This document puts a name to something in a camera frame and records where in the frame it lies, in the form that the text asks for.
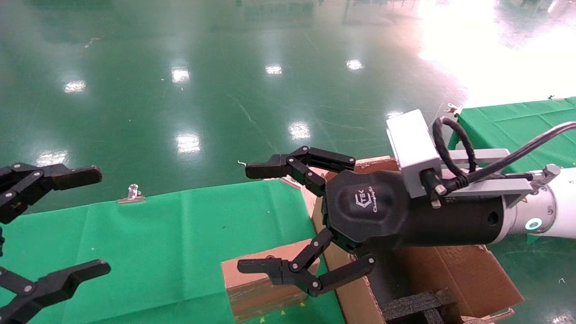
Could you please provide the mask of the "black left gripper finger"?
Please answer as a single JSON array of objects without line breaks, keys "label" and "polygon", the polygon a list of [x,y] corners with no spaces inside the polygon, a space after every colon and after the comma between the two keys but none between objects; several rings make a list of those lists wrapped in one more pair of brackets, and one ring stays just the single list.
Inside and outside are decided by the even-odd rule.
[{"label": "black left gripper finger", "polygon": [[92,260],[54,271],[31,281],[13,271],[1,268],[0,285],[15,294],[0,310],[2,324],[27,324],[43,308],[71,299],[85,281],[109,274],[104,260]]},{"label": "black left gripper finger", "polygon": [[64,164],[37,167],[16,163],[0,169],[0,221],[9,224],[51,190],[89,186],[102,181],[97,166],[70,169]]}]

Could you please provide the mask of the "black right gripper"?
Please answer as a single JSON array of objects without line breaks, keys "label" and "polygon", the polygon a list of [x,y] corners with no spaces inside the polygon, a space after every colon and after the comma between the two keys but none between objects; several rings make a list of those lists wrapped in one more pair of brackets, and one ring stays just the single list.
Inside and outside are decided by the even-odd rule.
[{"label": "black right gripper", "polygon": [[[440,199],[410,197],[397,171],[353,172],[356,158],[302,146],[290,154],[274,154],[264,163],[245,166],[249,179],[290,176],[316,196],[324,197],[324,224],[294,260],[245,259],[243,274],[263,273],[273,285],[293,285],[310,297],[329,293],[368,275],[371,254],[317,277],[309,268],[335,242],[346,252],[367,248],[484,245],[497,240],[504,224],[501,198]],[[337,173],[326,180],[311,167]]]}]

